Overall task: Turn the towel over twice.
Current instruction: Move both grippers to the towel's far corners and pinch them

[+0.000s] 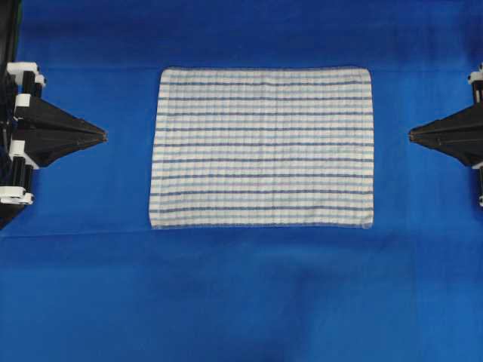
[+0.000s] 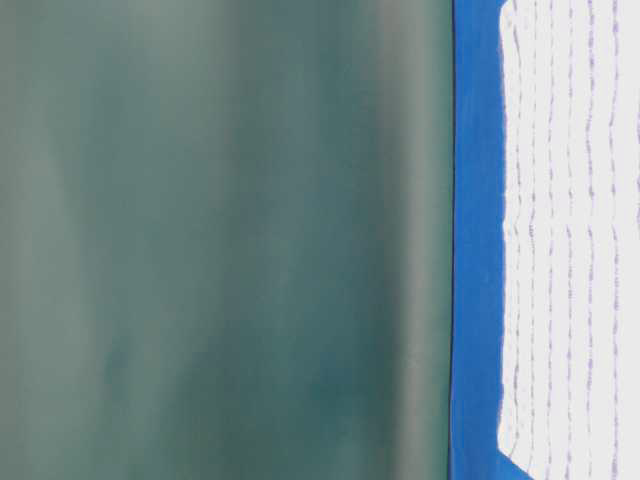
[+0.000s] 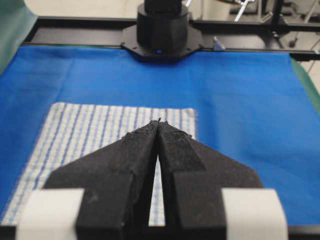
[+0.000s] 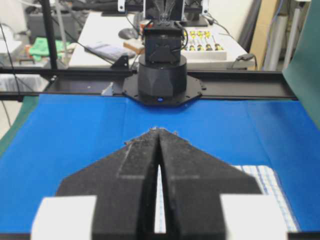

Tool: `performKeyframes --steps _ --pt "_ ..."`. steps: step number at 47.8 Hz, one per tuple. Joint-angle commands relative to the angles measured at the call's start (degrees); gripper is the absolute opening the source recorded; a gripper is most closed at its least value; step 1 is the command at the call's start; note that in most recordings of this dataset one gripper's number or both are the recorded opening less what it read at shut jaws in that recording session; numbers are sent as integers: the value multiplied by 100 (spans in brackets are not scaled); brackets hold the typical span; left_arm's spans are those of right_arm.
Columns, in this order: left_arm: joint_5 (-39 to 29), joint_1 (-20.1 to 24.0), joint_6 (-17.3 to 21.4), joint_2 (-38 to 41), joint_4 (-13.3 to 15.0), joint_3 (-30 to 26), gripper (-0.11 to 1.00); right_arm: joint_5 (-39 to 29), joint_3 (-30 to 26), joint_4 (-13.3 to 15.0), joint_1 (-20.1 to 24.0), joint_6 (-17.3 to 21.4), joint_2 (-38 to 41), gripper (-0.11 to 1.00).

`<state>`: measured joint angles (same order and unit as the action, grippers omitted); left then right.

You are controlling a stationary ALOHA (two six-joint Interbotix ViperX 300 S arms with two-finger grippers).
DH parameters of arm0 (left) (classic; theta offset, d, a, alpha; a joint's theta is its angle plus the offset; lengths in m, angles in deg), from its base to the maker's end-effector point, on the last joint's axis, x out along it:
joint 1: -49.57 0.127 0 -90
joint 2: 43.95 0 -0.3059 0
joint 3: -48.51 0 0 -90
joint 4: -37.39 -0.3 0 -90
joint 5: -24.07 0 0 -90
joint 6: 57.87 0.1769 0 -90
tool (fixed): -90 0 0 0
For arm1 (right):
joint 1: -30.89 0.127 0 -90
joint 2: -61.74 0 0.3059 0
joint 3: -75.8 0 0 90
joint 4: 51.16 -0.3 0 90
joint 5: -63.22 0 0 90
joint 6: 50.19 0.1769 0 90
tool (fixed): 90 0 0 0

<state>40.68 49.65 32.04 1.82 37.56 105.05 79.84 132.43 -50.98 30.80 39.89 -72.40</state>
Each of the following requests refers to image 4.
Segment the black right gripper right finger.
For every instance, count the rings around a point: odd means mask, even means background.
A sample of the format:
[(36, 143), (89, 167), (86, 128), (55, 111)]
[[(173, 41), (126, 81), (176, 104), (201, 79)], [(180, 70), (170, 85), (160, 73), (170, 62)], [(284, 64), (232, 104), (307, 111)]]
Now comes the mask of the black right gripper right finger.
[(172, 240), (285, 240), (277, 202), (256, 179), (160, 129), (166, 231)]

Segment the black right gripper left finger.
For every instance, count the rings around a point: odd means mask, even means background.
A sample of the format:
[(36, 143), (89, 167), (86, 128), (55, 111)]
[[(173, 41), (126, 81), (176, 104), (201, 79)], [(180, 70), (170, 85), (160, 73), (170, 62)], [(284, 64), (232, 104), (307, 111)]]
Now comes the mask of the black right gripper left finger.
[(65, 177), (44, 197), (34, 217), (33, 240), (135, 240), (156, 181), (156, 128)]

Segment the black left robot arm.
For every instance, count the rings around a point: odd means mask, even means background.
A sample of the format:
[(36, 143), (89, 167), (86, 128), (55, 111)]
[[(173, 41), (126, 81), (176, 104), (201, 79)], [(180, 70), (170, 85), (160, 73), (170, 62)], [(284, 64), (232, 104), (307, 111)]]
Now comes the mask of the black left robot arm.
[(156, 21), (143, 29), (144, 54), (139, 59), (138, 92), (172, 98), (187, 89), (187, 60), (181, 56), (183, 28), (173, 21)]

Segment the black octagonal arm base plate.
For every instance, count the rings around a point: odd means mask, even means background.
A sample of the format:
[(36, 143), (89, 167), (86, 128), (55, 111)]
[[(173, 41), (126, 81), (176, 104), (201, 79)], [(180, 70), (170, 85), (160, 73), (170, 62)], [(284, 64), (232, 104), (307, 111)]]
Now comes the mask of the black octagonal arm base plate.
[(138, 90), (138, 76), (133, 75), (124, 80), (122, 94), (145, 106), (177, 107), (203, 96), (207, 87), (194, 77), (187, 76), (186, 90), (174, 96), (150, 96)]

